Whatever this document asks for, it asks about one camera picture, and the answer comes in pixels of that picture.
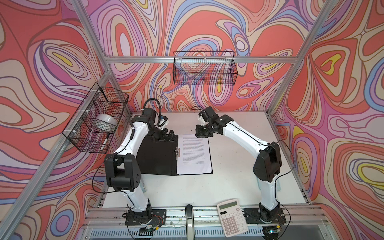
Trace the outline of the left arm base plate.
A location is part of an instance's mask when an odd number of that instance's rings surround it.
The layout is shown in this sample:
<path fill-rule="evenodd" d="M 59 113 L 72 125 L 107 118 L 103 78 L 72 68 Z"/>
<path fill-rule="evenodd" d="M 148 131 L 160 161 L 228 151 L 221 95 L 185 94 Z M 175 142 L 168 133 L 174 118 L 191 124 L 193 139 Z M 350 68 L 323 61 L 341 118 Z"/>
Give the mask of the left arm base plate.
<path fill-rule="evenodd" d="M 154 209 L 151 212 L 133 212 L 128 210 L 123 213 L 122 217 L 125 219 L 127 226 L 153 226 L 161 227 L 166 223 L 167 210 Z"/>

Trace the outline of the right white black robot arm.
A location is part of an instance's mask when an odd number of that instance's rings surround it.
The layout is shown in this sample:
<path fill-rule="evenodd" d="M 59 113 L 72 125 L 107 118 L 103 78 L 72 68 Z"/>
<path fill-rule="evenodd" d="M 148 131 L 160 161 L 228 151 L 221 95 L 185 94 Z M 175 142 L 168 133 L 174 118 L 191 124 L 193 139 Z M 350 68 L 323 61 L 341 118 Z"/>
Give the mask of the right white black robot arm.
<path fill-rule="evenodd" d="M 242 146 L 255 158 L 253 173 L 259 181 L 261 190 L 259 215 L 264 223 L 270 223 L 281 210 L 276 191 L 276 181 L 282 166 L 279 144 L 259 139 L 230 116 L 219 116 L 212 107 L 199 112 L 199 121 L 200 124 L 196 125 L 196 137 L 210 138 L 214 134 L 223 135 Z"/>

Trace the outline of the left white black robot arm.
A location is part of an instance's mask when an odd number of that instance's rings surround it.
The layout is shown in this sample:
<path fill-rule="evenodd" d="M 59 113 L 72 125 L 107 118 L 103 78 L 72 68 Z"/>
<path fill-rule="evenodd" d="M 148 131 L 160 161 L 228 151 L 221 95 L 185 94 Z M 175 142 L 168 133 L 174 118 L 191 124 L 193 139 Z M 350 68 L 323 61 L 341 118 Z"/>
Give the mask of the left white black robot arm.
<path fill-rule="evenodd" d="M 151 116 L 135 116 L 121 146 L 105 159 L 106 182 L 128 201 L 130 211 L 150 216 L 150 200 L 142 189 L 142 174 L 174 176 L 177 167 L 178 135 L 161 129 Z"/>

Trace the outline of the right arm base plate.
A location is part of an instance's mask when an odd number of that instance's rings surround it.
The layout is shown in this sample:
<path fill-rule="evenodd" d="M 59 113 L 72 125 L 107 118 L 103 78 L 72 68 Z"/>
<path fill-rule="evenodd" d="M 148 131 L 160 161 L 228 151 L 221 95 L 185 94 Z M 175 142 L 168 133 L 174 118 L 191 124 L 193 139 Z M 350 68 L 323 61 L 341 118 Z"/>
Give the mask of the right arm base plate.
<path fill-rule="evenodd" d="M 260 208 L 243 209 L 247 224 L 283 225 L 287 222 L 281 207 L 277 205 L 273 210 Z"/>

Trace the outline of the metal folder lever clip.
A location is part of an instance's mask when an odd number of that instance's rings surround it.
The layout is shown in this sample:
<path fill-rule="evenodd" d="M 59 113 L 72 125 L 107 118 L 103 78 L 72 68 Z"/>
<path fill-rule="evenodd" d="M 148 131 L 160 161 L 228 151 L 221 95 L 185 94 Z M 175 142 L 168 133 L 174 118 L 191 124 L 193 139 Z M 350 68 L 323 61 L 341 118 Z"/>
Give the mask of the metal folder lever clip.
<path fill-rule="evenodd" d="M 181 149 L 179 147 L 177 147 L 176 149 L 176 158 L 180 158 L 181 157 Z"/>

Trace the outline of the blue clip folder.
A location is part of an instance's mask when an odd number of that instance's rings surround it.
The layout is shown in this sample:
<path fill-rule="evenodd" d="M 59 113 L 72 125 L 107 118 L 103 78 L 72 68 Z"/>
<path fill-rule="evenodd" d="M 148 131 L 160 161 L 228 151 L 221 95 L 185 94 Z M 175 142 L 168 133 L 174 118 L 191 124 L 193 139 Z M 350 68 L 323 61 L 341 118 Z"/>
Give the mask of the blue clip folder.
<path fill-rule="evenodd" d="M 177 175 L 176 142 L 154 142 L 145 136 L 137 155 L 137 161 L 143 174 L 161 176 Z"/>

